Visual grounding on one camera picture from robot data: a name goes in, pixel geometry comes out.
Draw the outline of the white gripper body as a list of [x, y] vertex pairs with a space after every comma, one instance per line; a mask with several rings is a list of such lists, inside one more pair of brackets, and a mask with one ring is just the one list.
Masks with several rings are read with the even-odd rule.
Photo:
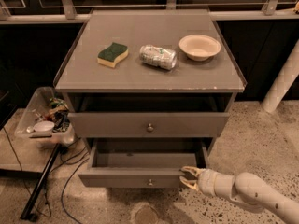
[[211, 169], [205, 169], [199, 175], [197, 184], [199, 190], [207, 196], [233, 199], [237, 194], [233, 175], [224, 175]]

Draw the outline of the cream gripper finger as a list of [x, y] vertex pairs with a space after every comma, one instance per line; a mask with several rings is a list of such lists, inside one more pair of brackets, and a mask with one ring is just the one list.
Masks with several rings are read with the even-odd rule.
[[192, 180], [189, 180], [187, 179], [186, 177], [184, 176], [181, 176], [179, 178], [180, 182], [182, 184], [184, 184], [187, 188], [189, 189], [193, 189], [193, 190], [196, 190], [196, 191], [199, 191], [199, 186], [198, 186], [198, 178], [195, 177], [194, 179]]
[[191, 175], [193, 175], [194, 177], [198, 177], [201, 173], [203, 173], [205, 171], [205, 168], [197, 168], [194, 166], [183, 166], [181, 168], [182, 172], [188, 172]]

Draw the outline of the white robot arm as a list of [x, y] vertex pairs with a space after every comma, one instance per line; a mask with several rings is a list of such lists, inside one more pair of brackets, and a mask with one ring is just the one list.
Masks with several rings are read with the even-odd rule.
[[180, 182], [206, 196], [220, 197], [252, 213], [264, 209], [272, 212], [286, 224], [299, 224], [299, 203], [279, 193], [252, 173], [224, 175], [211, 169], [184, 166], [182, 172], [194, 176]]

